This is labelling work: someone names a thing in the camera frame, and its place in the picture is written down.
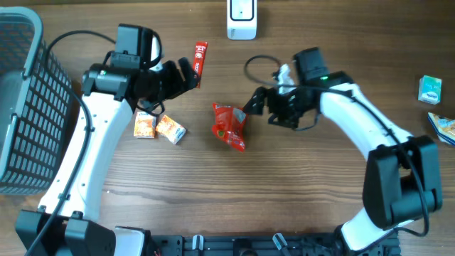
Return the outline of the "teal white small box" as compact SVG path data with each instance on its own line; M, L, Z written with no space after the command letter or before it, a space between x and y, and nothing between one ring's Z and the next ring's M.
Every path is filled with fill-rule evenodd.
M418 100L437 105L441 101L442 79L424 75L419 80Z

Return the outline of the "orange juice carton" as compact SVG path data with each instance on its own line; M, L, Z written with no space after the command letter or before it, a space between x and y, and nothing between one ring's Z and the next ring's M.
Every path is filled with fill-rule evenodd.
M156 135L156 117L146 112L137 112L133 136L138 139L152 139Z

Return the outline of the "red crinkled snack packet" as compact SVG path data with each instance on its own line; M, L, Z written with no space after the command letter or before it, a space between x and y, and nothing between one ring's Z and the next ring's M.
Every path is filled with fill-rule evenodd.
M245 140L242 132L247 114L241 108L218 103L213 103L213 111L215 124L211 128L212 133L233 149L244 152Z

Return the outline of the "yellow snack bag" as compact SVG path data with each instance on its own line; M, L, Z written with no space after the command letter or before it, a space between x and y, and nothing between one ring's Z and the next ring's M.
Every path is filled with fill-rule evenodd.
M428 120L434 128L439 140L454 145L454 120L429 112Z

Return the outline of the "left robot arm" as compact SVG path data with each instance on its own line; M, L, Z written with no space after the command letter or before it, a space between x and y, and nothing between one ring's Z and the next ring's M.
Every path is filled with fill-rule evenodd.
M121 24L114 45L85 72L81 93L68 91L80 113L62 161L53 157L63 101L50 89L58 74L49 55L31 83L8 160L11 171L2 177L12 188L45 189L37 209L22 210L16 220L28 255L160 253L148 230L97 222L102 187L135 111L158 117L166 100L194 89L200 78L186 58L163 61L161 39L150 28Z

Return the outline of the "small orange snack packet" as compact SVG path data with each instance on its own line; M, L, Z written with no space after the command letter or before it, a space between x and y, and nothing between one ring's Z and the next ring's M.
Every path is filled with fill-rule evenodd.
M164 115L156 125L156 131L165 136L172 144L177 144L185 135L186 128Z

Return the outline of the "red coffee stick sachet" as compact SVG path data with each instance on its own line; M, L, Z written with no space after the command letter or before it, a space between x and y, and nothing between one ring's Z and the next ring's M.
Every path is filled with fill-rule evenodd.
M197 88L200 87L200 81L203 73L203 66L205 62L205 55L208 49L208 42L198 41L195 46L194 60L193 60L193 69L195 70L198 76Z

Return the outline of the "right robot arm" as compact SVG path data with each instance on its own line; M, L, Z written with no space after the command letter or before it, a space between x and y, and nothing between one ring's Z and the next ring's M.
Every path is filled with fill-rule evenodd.
M397 254L399 233L421 220L421 236L429 232L429 216L443 204L436 143L416 137L390 121L361 92L351 76L330 72L319 48L294 55L296 79L279 65L272 81L258 80L247 102L248 114L269 113L270 124L300 130L308 111L334 122L356 145L366 161L363 208L334 232L301 249L331 255L362 255L378 250Z

